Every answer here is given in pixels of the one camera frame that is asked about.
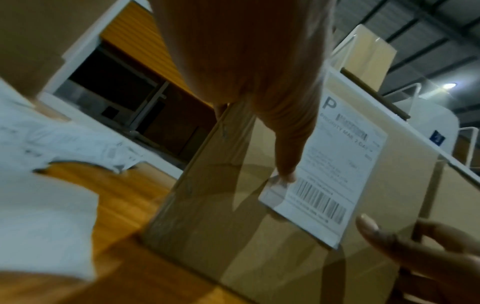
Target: ceiling light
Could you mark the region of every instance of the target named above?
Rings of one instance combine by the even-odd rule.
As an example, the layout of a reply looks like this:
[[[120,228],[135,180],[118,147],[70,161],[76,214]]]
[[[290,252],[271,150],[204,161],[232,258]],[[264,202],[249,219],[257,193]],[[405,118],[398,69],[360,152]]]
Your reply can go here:
[[[449,84],[444,84],[442,88],[444,88],[445,90],[450,90],[451,88],[454,88],[456,86],[457,86],[456,83],[449,83]]]

